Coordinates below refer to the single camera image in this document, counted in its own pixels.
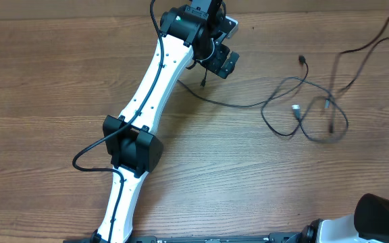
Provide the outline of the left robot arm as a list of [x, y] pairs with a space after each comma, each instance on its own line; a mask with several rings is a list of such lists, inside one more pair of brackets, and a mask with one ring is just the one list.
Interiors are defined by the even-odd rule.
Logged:
[[191, 1], [153, 20], [157, 46], [140, 86], [117, 117], [103, 122], [113, 174], [105, 217], [90, 242], [127, 242], [146, 176], [157, 166], [163, 143], [156, 137], [161, 114], [184, 70], [200, 64], [227, 78], [239, 55], [223, 44], [238, 30], [223, 1]]

